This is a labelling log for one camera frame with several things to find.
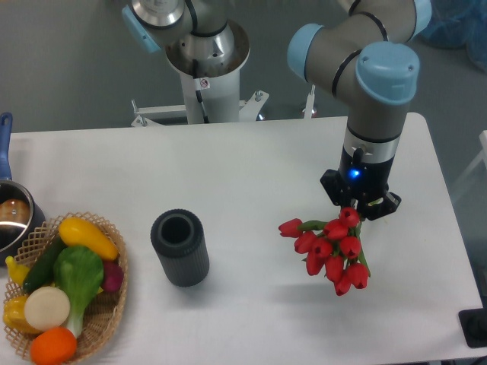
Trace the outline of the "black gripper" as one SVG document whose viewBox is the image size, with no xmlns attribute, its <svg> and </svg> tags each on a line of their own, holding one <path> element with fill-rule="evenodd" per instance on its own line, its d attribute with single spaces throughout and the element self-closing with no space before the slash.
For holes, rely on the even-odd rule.
<svg viewBox="0 0 487 365">
<path fill-rule="evenodd" d="M 358 210 L 364 205 L 362 217 L 374 221 L 393 214 L 402 202 L 397 194 L 388 190 L 391 167 L 391 159 L 381 163 L 357 163 L 343 148 L 339 169 L 327 170 L 320 183 L 335 206 L 351 206 L 355 199 Z"/>
</svg>

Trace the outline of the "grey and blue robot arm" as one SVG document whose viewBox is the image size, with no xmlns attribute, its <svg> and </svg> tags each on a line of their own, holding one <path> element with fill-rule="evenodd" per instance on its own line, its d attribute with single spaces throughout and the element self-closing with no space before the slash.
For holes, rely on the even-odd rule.
<svg viewBox="0 0 487 365">
<path fill-rule="evenodd" d="M 123 20 L 148 52 L 164 50 L 179 73 L 191 124 L 236 122 L 240 69 L 250 53 L 243 28 L 225 1 L 130 1 Z M 415 96 L 419 58 L 407 43 L 431 19 L 428 1 L 354 1 L 348 18 L 329 29 L 301 27 L 287 51 L 289 68 L 349 108 L 337 170 L 321 184 L 334 205 L 366 220 L 400 204 L 388 178 Z"/>
</svg>

